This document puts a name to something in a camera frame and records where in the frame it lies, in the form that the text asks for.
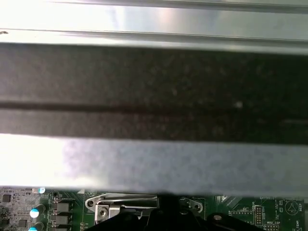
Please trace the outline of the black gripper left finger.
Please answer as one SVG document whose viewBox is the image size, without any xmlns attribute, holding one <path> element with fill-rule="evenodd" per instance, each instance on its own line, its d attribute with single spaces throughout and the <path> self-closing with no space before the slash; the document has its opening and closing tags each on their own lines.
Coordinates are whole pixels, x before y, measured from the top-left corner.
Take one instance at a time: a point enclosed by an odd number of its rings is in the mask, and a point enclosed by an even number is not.
<svg viewBox="0 0 308 231">
<path fill-rule="evenodd" d="M 89 231 L 168 231 L 169 195 L 103 194 L 95 201 Z"/>
</svg>

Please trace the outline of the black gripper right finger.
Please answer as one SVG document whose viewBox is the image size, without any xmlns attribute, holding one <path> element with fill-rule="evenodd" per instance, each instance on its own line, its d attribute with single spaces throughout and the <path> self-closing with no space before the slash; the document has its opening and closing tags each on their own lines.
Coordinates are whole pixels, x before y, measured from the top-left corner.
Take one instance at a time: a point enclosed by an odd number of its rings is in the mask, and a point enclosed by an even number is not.
<svg viewBox="0 0 308 231">
<path fill-rule="evenodd" d="M 170 231 L 255 231 L 254 225 L 223 213 L 212 213 L 205 220 L 180 206 L 176 196 L 169 197 Z"/>
</svg>

